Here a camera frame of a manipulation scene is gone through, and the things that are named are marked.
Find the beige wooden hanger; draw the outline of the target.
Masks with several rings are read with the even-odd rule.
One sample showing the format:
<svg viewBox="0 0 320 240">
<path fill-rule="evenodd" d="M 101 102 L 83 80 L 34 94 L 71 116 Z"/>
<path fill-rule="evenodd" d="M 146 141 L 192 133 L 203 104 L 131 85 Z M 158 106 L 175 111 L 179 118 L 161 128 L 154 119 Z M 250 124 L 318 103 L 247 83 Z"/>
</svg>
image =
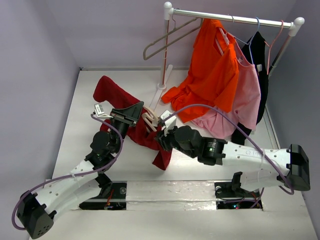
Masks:
<svg viewBox="0 0 320 240">
<path fill-rule="evenodd" d="M 145 123 L 146 131 L 148 133 L 157 132 L 159 117 L 150 107 L 144 105 L 143 109 L 145 112 L 141 117 Z"/>
</svg>

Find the dark red t shirt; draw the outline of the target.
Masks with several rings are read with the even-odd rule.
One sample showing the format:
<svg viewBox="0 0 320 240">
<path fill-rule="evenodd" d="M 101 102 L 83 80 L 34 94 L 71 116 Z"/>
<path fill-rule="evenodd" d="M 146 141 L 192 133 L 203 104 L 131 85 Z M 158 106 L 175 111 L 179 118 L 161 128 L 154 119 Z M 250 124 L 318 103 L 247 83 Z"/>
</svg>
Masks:
<svg viewBox="0 0 320 240">
<path fill-rule="evenodd" d="M 107 101 L 115 109 L 128 108 L 139 102 L 137 98 L 123 90 L 105 75 L 98 81 L 93 93 L 93 99 L 99 103 Z M 160 125 L 157 127 L 157 131 L 148 132 L 148 128 L 147 123 L 140 117 L 136 126 L 128 129 L 127 136 L 140 146 L 158 151 L 152 164 L 161 170 L 166 170 L 171 160 L 172 151 L 165 151 L 156 141 L 156 135 L 161 131 Z"/>
</svg>

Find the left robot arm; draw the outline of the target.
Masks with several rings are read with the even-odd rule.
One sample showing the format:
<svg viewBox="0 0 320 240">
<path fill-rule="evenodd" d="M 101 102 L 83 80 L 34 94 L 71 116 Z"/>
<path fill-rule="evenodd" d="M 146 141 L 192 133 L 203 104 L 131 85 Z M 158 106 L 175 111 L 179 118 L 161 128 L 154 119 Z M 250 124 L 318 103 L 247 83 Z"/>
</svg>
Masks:
<svg viewBox="0 0 320 240">
<path fill-rule="evenodd" d="M 139 101 L 106 114 L 100 103 L 94 105 L 91 117 L 107 126 L 108 131 L 98 131 L 93 136 L 90 153 L 68 175 L 28 190 L 14 209 L 14 216 L 31 239 L 42 237 L 62 214 L 85 200 L 110 194 L 113 182 L 105 172 L 119 157 L 128 129 L 138 123 L 143 106 L 144 102 Z"/>
</svg>

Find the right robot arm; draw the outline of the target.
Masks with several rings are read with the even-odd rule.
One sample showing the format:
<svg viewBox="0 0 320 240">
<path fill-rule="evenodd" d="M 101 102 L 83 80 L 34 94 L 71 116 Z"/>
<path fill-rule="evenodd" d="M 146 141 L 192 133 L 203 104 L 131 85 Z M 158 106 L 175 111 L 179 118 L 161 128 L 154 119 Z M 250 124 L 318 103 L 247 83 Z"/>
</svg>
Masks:
<svg viewBox="0 0 320 240">
<path fill-rule="evenodd" d="M 264 149 L 238 145 L 224 139 L 204 137 L 190 126 L 174 126 L 157 133 L 156 141 L 169 152 L 175 149 L 208 166 L 234 167 L 230 190 L 235 196 L 266 187 L 285 186 L 309 191 L 309 158 L 300 145 L 287 149 Z"/>
</svg>

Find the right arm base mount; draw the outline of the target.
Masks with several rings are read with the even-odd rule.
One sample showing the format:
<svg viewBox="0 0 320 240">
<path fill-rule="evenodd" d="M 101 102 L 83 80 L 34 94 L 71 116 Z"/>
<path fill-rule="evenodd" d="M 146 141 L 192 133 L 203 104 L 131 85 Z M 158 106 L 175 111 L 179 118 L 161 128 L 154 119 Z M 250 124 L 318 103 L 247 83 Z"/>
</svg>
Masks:
<svg viewBox="0 0 320 240">
<path fill-rule="evenodd" d="M 242 172 L 236 172 L 231 181 L 214 183 L 216 208 L 218 210 L 263 209 L 261 192 L 241 188 Z"/>
</svg>

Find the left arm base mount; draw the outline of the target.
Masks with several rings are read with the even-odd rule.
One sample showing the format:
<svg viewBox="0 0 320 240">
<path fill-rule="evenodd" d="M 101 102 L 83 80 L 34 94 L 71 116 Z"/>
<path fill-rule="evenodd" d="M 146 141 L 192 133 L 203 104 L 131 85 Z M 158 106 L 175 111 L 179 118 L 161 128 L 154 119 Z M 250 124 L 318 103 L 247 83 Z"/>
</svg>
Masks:
<svg viewBox="0 0 320 240">
<path fill-rule="evenodd" d="M 126 194 L 127 182 L 113 182 L 105 173 L 101 173 L 95 179 L 98 183 L 99 194 L 81 204 L 81 210 L 109 210 L 121 211 L 127 209 Z"/>
</svg>

